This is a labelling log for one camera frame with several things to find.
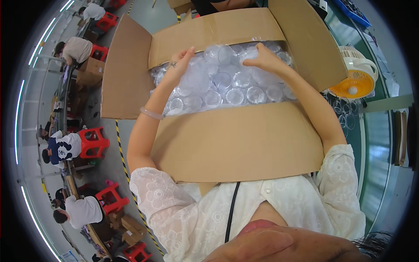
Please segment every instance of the woman's left hand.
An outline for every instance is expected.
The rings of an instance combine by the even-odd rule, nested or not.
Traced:
[[[185,74],[189,60],[194,56],[195,47],[174,54],[169,61],[166,74],[160,84],[164,83],[171,86],[171,88],[175,88],[179,84],[181,77]]]

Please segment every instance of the lips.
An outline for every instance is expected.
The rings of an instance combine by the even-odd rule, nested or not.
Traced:
[[[259,219],[259,220],[255,220],[250,222],[249,224],[247,224],[241,231],[240,233],[237,235],[237,237],[244,235],[246,233],[249,233],[255,229],[258,228],[269,228],[271,226],[278,226],[277,224],[275,224],[274,222],[268,221],[268,220],[264,220],[264,219]]]

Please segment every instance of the white lace blouse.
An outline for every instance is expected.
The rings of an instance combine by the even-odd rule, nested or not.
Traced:
[[[129,187],[160,243],[164,260],[202,261],[224,243],[236,183],[214,187],[196,202],[168,174],[144,167],[131,174]],[[358,178],[351,145],[335,145],[327,153],[316,182],[308,175],[242,182],[238,189],[230,239],[267,200],[287,222],[343,237],[362,237],[365,215],[356,197]]]

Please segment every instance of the floor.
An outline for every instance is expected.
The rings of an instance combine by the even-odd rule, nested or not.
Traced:
[[[166,28],[170,25],[177,23],[176,13],[170,9],[166,0],[157,0],[154,8],[152,8],[153,0],[129,0],[124,6],[119,8],[115,15],[121,17],[123,13],[128,13],[130,5],[134,1],[130,10],[129,16],[133,18],[137,23],[147,29],[151,34]],[[115,33],[116,27],[111,28],[98,43],[109,47]],[[85,117],[83,118],[88,127],[99,127],[103,126],[104,135],[109,138],[110,146],[106,151],[104,160],[96,167],[94,172],[85,171],[83,182],[90,182],[94,184],[98,189],[105,188],[105,180],[109,179],[119,184],[119,193],[122,197],[128,197],[130,203],[125,206],[125,213],[130,214],[132,217],[142,223],[140,213],[136,208],[136,205],[132,199],[132,194],[129,189],[124,168],[122,165],[121,154],[119,152],[119,145],[116,134],[116,123],[114,119],[95,118],[94,113],[100,112],[101,104],[101,89],[98,89],[94,94],[90,95],[87,105],[92,105],[91,110],[87,109]],[[128,139],[134,125],[134,120],[119,120],[119,136],[121,140],[121,148],[124,157],[127,155]],[[157,238],[154,237],[164,253],[165,249],[158,242]],[[156,245],[152,241],[150,235],[147,235],[144,239],[147,245],[147,250],[153,254],[152,260],[155,262],[163,261],[163,256],[157,249]]]

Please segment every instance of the electric fan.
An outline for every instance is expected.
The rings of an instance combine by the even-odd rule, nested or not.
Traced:
[[[348,78],[329,88],[337,97],[349,100],[365,97],[372,93],[378,79],[377,66],[353,47],[339,47],[348,69]]]

